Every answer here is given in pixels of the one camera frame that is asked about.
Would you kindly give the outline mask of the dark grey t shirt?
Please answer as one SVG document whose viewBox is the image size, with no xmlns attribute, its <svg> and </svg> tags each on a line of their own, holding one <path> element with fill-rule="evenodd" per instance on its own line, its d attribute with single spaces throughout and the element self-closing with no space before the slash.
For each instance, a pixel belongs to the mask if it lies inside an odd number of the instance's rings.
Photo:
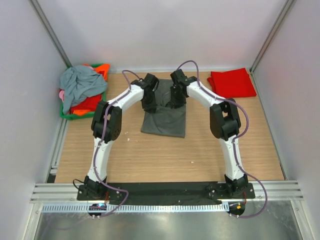
<svg viewBox="0 0 320 240">
<path fill-rule="evenodd" d="M 184 138 L 186 135 L 186 105 L 171 107 L 171 90 L 173 82 L 160 79 L 155 90 L 156 111 L 146 112 L 140 131 L 145 134 Z"/>
</svg>

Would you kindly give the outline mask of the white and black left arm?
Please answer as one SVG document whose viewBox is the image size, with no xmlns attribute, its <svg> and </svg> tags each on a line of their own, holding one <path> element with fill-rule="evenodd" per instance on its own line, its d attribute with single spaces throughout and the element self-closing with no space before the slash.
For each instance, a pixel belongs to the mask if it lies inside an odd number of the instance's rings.
<svg viewBox="0 0 320 240">
<path fill-rule="evenodd" d="M 102 200 L 112 189 L 107 185 L 107 166 L 112 146 L 122 130 L 122 115 L 137 102 L 142 103 L 144 110 L 156 110 L 158 85 L 158 78 L 148 73 L 144 78 L 130 82 L 127 90 L 117 97 L 98 103 L 91 123 L 94 137 L 91 166 L 78 187 L 78 200 Z"/>
</svg>

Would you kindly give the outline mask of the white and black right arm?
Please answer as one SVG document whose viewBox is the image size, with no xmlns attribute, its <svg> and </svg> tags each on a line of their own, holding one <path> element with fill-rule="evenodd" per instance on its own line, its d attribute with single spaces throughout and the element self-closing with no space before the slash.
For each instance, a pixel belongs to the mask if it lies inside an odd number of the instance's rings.
<svg viewBox="0 0 320 240">
<path fill-rule="evenodd" d="M 213 136 L 219 140 L 225 163 L 225 192 L 231 198 L 243 195 L 249 181 L 243 168 L 239 133 L 241 120 L 238 104 L 206 88 L 195 76 L 187 77 L 181 69 L 170 74 L 173 81 L 171 96 L 176 107 L 191 97 L 209 110 L 209 127 Z"/>
</svg>

